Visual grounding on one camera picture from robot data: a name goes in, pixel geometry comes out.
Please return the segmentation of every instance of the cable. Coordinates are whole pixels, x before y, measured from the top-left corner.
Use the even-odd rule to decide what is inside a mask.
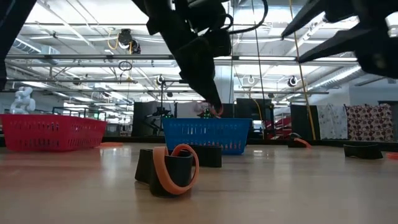
[[[268,11],[268,5],[267,5],[266,2],[267,2],[267,1],[264,0],[264,8],[267,8],[267,11]],[[251,7],[252,7],[252,10],[253,10],[253,15],[254,15],[254,3],[253,3],[253,0],[251,0]],[[254,31],[256,32],[256,40],[258,40],[257,29],[255,29]],[[260,70],[262,103],[263,103],[263,105],[266,105],[266,96],[265,96],[265,94],[264,94],[264,85],[263,85],[263,83],[262,83],[262,75],[261,75],[262,72],[261,72],[261,61],[260,61],[260,47],[259,47],[259,42],[258,42],[258,41],[257,41],[257,56],[258,56],[258,59],[259,59],[258,62],[259,62],[259,70]]]
[[[289,0],[289,5],[290,5],[290,15],[293,17],[293,4],[292,4],[292,0]],[[299,45],[297,43],[297,35],[296,32],[294,32],[294,43],[296,46],[296,53],[297,53],[297,58],[300,57],[300,52],[299,52]],[[298,67],[300,69],[300,77],[301,77],[301,82],[302,82],[302,86],[303,86],[303,92],[304,92],[304,97],[305,97],[305,104],[307,105],[307,111],[308,111],[308,115],[310,116],[310,124],[311,124],[311,130],[312,130],[312,138],[313,140],[316,140],[315,137],[315,129],[313,127],[313,120],[312,120],[312,113],[311,113],[311,107],[310,107],[310,103],[308,102],[308,95],[307,95],[307,91],[305,90],[305,83],[304,83],[304,77],[303,77],[303,70],[301,67],[301,63],[298,63]]]
[[[109,47],[110,49],[112,49],[112,50],[116,50],[117,47],[118,47],[118,44],[119,44],[119,34],[118,34],[118,38],[116,38],[116,45],[115,45],[114,47],[111,46],[111,43],[109,43],[109,40],[107,40],[107,41],[108,41],[108,47]]]
[[[131,52],[132,52],[132,42],[130,42],[130,54],[132,54]]]
[[[263,120],[262,120],[262,114],[261,114],[260,105],[259,105],[259,103],[257,103],[257,101],[256,101],[255,99],[253,99],[253,98],[250,98],[250,99],[252,99],[252,100],[256,103],[257,108],[259,108],[259,114],[260,114],[260,120],[261,120],[261,127],[262,127],[262,122],[263,122]],[[264,128],[262,128],[261,131],[262,131],[262,140],[264,140],[264,139],[265,139],[265,136],[264,136]]]
[[[231,31],[231,32],[229,32],[229,34],[241,34],[241,33],[244,33],[244,32],[249,32],[249,31],[252,31],[252,30],[256,30],[258,27],[260,27],[264,23],[264,20],[266,19],[267,15],[268,15],[268,3],[267,3],[267,0],[262,0],[262,3],[264,5],[264,14],[262,15],[261,21],[257,25],[254,25],[253,27],[250,27],[250,28],[247,28],[247,29]]]

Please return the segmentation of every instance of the orange object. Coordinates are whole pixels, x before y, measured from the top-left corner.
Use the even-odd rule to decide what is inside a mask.
[[[212,113],[216,117],[220,117],[224,112],[224,107],[223,106],[221,107],[221,111],[219,113],[217,113],[217,111],[214,109],[213,106],[209,106],[209,110],[210,110],[210,113]]]
[[[187,144],[179,144],[178,146],[175,147],[173,150],[171,156],[178,156],[181,150],[187,150],[193,154],[193,157],[195,159],[195,173],[193,174],[191,182],[186,186],[186,187],[180,187],[177,184],[173,182],[173,180],[170,178],[169,172],[167,171],[166,168],[166,163],[165,163],[165,156],[169,155],[169,151],[167,150],[166,147],[155,147],[154,148],[154,164],[155,164],[155,171],[157,174],[157,177],[159,178],[160,184],[163,186],[163,188],[169,192],[170,194],[174,195],[180,195],[188,191],[193,187],[195,182],[197,181],[198,174],[199,174],[199,159],[195,151],[192,149]]]
[[[102,142],[100,147],[120,147],[123,146],[123,143],[121,142]]]
[[[294,138],[294,141],[298,141],[298,142],[303,143],[307,147],[307,149],[311,149],[311,147],[312,147],[308,142],[304,141],[303,139]]]
[[[398,159],[398,153],[396,153],[396,152],[390,152],[390,153],[387,153],[386,155],[387,155],[387,158],[389,158],[389,159]]]

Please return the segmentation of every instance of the yellow cable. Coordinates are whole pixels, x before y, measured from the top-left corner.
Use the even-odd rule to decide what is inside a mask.
[[[130,42],[130,54],[132,52],[132,42]]]
[[[257,105],[257,108],[259,108],[259,114],[260,114],[260,120],[261,120],[261,127],[262,127],[262,115],[261,115],[261,109],[260,109],[260,105],[259,105],[259,103],[257,103],[257,101],[255,100],[255,99],[253,99],[253,98],[251,98],[255,103],[256,103],[256,105]],[[264,140],[264,128],[262,127],[262,139]]]
[[[118,44],[119,44],[119,34],[118,34],[118,37],[116,38],[116,45],[114,47],[112,47],[111,43],[109,43],[109,40],[108,40],[108,47],[110,49],[112,49],[112,50],[116,50],[117,47],[118,47]]]
[[[293,6],[292,6],[292,0],[289,0],[289,4],[290,4],[290,15],[292,16],[292,19],[293,19]],[[298,43],[297,43],[297,35],[296,35],[296,32],[294,32],[294,43],[295,43],[295,45],[296,45],[297,58],[299,58],[300,53],[299,53],[299,45],[298,45]],[[311,107],[310,107],[310,103],[308,102],[307,91],[305,90],[305,83],[304,83],[303,70],[302,70],[302,68],[301,68],[301,63],[298,64],[298,67],[300,68],[300,76],[301,76],[301,82],[302,82],[303,91],[304,91],[305,103],[306,103],[306,105],[307,105],[308,115],[310,115],[310,124],[311,124],[311,129],[312,129],[312,138],[313,138],[313,140],[316,140],[316,137],[315,137],[315,129],[314,129],[314,127],[313,127],[313,120],[312,120],[312,114],[311,114]]]

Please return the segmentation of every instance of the blue basket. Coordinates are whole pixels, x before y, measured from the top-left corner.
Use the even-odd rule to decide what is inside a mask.
[[[240,155],[246,147],[251,119],[164,118],[166,145],[221,146],[223,154]]]

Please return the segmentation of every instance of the white robot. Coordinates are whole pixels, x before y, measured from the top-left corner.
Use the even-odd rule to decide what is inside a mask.
[[[19,91],[15,93],[15,101],[10,108],[12,114],[29,114],[36,109],[35,100],[30,98],[32,92],[31,87],[19,87]]]

